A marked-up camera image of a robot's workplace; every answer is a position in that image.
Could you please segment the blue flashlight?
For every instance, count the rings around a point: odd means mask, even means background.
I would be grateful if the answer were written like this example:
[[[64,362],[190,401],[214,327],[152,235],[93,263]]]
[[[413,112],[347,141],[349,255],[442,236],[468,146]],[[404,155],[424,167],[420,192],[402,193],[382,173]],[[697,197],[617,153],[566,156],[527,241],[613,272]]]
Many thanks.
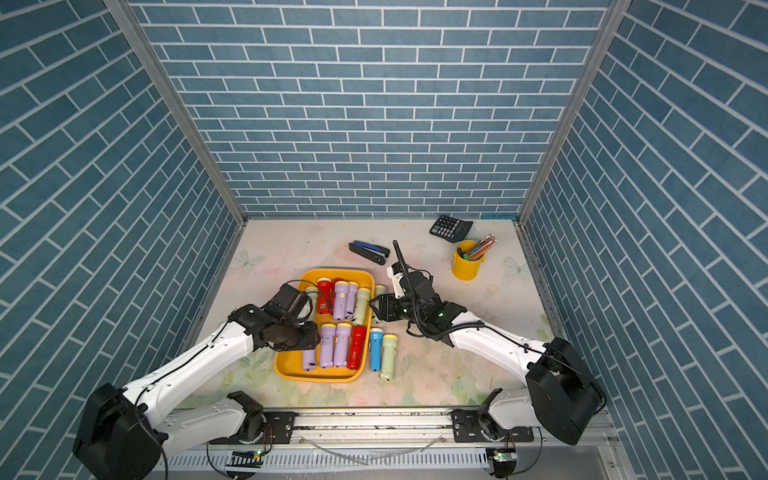
[[[381,328],[374,327],[370,329],[369,351],[371,372],[379,372],[381,370],[383,336],[384,332]]]

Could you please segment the purple flashlight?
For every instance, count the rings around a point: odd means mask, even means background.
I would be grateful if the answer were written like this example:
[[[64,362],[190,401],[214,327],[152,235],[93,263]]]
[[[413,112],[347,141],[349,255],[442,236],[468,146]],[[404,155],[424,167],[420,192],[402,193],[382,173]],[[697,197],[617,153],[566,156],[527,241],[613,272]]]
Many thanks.
[[[319,366],[322,369],[334,366],[336,330],[337,326],[333,323],[324,323],[320,327]]]
[[[347,294],[347,300],[346,300],[346,319],[352,320],[354,318],[354,312],[356,308],[356,299],[357,294],[359,291],[359,285],[357,282],[349,281],[348,282],[349,290]]]
[[[348,348],[352,325],[348,322],[341,322],[336,326],[336,341],[333,355],[334,366],[336,368],[346,368],[348,359]]]
[[[309,349],[301,352],[302,358],[302,370],[304,372],[311,372],[317,368],[316,350]]]
[[[347,318],[347,298],[349,295],[349,283],[338,279],[334,283],[333,319],[342,322]]]

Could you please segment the yellow plastic storage tray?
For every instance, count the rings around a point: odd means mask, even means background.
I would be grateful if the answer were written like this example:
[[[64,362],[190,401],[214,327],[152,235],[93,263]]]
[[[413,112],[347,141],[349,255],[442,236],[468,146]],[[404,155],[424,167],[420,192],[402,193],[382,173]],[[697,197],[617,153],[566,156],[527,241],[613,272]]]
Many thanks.
[[[362,288],[362,287],[368,288],[371,291],[371,299],[373,297],[373,293],[375,290],[374,277],[371,273],[365,270],[336,268],[336,267],[315,268],[315,269],[306,271],[302,275],[302,277],[298,282],[297,288],[305,292],[306,288],[309,286],[317,287],[317,281],[321,277],[328,277],[332,280],[333,302],[335,298],[334,283],[338,279],[345,280],[347,282],[349,281],[357,282],[359,285],[359,288]],[[313,305],[313,312],[311,315],[311,319],[317,324],[319,335],[320,335],[320,327],[322,324],[333,323],[337,326],[339,323],[341,323],[341,322],[336,322],[333,319],[332,313],[330,315],[320,314],[318,312],[318,301],[316,305]],[[342,322],[350,323],[353,328],[355,325],[352,323],[352,320],[345,319]],[[315,348],[317,368],[314,369],[313,371],[304,372],[302,370],[302,358],[301,358],[302,351],[291,351],[291,352],[279,353],[276,356],[276,359],[274,361],[274,371],[280,377],[286,380],[314,382],[314,383],[350,383],[356,380],[361,375],[362,370],[366,365],[366,360],[368,359],[369,334],[370,334],[370,329],[372,327],[372,315],[369,308],[368,308],[368,315],[367,315],[364,326],[367,328],[367,338],[366,338],[366,344],[363,350],[363,361],[361,364],[361,368],[359,370],[352,371],[352,370],[349,370],[347,367],[336,368],[335,366],[328,369],[322,369],[319,366],[319,357],[320,357],[320,343],[319,343],[318,346]]]

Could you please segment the red flashlight plain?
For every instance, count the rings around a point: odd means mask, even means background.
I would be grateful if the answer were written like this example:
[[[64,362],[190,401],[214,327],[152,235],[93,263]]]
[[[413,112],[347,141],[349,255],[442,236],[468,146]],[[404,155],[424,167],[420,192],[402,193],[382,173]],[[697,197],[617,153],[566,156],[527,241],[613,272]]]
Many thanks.
[[[347,357],[347,368],[349,370],[357,371],[361,368],[366,338],[367,328],[365,326],[355,325],[352,328]]]

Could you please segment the red flashlight white logo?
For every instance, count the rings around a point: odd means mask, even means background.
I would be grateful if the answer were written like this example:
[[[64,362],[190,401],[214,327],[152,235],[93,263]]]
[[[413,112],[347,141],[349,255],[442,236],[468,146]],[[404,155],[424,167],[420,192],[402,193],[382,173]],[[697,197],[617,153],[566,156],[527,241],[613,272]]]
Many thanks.
[[[333,309],[333,294],[332,294],[332,280],[328,277],[321,277],[317,281],[317,288],[320,296],[318,297],[318,312],[320,314],[332,313]]]

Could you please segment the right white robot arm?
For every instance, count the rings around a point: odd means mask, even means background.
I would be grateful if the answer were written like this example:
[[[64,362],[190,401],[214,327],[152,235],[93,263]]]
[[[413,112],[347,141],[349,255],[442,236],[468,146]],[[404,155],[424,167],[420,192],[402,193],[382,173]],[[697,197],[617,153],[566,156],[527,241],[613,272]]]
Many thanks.
[[[591,419],[604,408],[605,395],[563,338],[549,342],[514,335],[481,320],[466,307],[442,300],[429,280],[393,280],[395,291],[373,297],[373,313],[382,321],[406,320],[423,338],[469,351],[516,375],[527,395],[492,390],[478,408],[478,423],[492,440],[508,430],[537,426],[567,445],[575,445]]]

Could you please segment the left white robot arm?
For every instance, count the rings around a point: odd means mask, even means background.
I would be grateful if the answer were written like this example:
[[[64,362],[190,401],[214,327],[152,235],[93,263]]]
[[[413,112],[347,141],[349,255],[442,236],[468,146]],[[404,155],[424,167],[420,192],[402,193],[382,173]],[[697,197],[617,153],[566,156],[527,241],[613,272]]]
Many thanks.
[[[97,479],[143,479],[170,457],[213,440],[269,447],[263,406],[235,391],[210,407],[179,404],[229,365],[269,348],[304,351],[320,342],[310,296],[288,283],[261,307],[232,311],[222,327],[167,364],[123,387],[106,383],[87,399],[74,456]]]

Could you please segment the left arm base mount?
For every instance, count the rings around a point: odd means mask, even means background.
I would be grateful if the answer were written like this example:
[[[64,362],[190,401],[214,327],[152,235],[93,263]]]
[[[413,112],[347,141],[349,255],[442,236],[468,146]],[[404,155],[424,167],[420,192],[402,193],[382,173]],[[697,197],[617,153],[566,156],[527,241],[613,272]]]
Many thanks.
[[[294,411],[273,411],[264,409],[257,400],[243,391],[229,393],[230,404],[239,407],[245,414],[243,421],[231,435],[211,440],[214,445],[251,445],[261,443],[265,447],[275,444],[289,444],[297,413]]]

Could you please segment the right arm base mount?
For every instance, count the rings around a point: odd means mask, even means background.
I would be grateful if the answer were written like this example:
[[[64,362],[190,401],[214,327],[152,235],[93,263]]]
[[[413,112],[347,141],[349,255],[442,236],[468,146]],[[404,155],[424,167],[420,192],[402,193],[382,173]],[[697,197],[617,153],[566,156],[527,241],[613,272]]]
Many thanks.
[[[490,415],[490,405],[503,392],[502,388],[492,390],[476,408],[450,411],[453,437],[456,443],[480,442],[532,442],[534,434],[530,426],[504,428]]]

